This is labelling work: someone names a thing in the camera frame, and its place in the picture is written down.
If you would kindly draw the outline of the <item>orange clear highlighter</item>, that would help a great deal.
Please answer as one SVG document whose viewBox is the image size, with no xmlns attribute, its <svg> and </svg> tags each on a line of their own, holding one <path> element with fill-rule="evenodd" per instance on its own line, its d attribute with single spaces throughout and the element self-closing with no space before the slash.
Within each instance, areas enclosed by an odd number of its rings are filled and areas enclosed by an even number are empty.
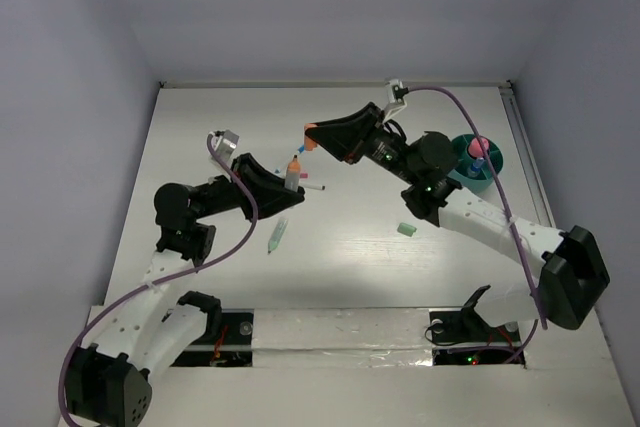
<svg viewBox="0 0 640 427">
<path fill-rule="evenodd" d="M 296 192 L 299 188 L 300 175 L 301 175 L 301 166 L 298 160 L 298 156 L 294 155 L 286 167 L 286 172 L 284 177 L 284 187 L 287 190 Z"/>
</svg>

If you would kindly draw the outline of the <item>orange highlighter cap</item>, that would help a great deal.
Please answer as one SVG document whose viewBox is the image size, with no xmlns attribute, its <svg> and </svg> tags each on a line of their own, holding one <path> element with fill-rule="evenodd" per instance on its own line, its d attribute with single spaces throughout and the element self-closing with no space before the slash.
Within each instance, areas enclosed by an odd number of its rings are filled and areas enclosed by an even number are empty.
<svg viewBox="0 0 640 427">
<path fill-rule="evenodd" d="M 316 127 L 317 125 L 315 123 L 307 123 L 304 126 L 304 150 L 306 152 L 311 152 L 318 147 L 318 143 L 308 135 L 308 131 Z"/>
</svg>

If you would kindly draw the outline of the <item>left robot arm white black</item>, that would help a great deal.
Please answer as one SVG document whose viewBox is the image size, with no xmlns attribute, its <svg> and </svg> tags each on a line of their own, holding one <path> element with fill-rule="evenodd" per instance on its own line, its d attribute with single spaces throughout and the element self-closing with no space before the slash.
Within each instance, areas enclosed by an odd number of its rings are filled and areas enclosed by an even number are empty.
<svg viewBox="0 0 640 427">
<path fill-rule="evenodd" d="M 259 220 L 305 199 L 302 187 L 265 170 L 249 154 L 222 168 L 223 174 L 206 183 L 167 183 L 157 190 L 160 238 L 140 283 L 87 324 L 63 361 L 58 402 L 68 425 L 79 419 L 139 425 L 155 384 L 185 348 L 222 338 L 220 300 L 189 285 L 197 273 L 238 252 L 252 234 L 212 258 L 216 228 L 204 218 L 239 209 L 254 229 Z"/>
</svg>

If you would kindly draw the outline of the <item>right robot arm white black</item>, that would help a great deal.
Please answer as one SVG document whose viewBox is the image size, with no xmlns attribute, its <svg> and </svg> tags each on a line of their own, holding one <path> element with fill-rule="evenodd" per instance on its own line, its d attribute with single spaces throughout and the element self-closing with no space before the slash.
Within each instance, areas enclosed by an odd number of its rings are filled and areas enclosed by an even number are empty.
<svg viewBox="0 0 640 427">
<path fill-rule="evenodd" d="M 388 132 L 384 120 L 384 111 L 369 103 L 350 116 L 306 125 L 305 145 L 320 146 L 347 164 L 370 159 L 408 183 L 401 197 L 416 218 L 474 239 L 515 262 L 527 261 L 534 279 L 535 295 L 521 292 L 483 302 L 485 290 L 479 288 L 475 306 L 460 315 L 462 331 L 482 339 L 497 325 L 538 315 L 566 330 L 581 327 L 610 283 L 594 235 L 580 226 L 562 231 L 508 217 L 450 178 L 458 157 L 446 135 L 427 131 L 407 143 Z"/>
</svg>

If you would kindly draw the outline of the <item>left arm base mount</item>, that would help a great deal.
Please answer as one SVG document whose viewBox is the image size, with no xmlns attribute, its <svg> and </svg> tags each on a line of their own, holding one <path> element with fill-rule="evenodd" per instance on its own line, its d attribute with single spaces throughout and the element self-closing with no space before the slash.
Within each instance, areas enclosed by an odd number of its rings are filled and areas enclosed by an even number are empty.
<svg viewBox="0 0 640 427">
<path fill-rule="evenodd" d="M 205 330 L 180 353 L 172 367 L 252 366 L 252 310 L 224 310 L 218 298 L 197 291 L 188 291 L 176 304 L 185 305 L 206 316 Z"/>
</svg>

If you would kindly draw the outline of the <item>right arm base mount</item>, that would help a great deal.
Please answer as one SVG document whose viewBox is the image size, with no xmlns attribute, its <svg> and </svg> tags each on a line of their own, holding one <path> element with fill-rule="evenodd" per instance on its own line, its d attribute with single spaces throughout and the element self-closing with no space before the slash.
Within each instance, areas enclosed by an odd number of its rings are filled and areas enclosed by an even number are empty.
<svg viewBox="0 0 640 427">
<path fill-rule="evenodd" d="M 459 309 L 429 313 L 425 340 L 432 347 L 434 366 L 483 366 L 525 363 L 518 328 L 510 333 L 505 325 L 491 327 L 476 312 L 489 285 L 478 288 Z"/>
</svg>

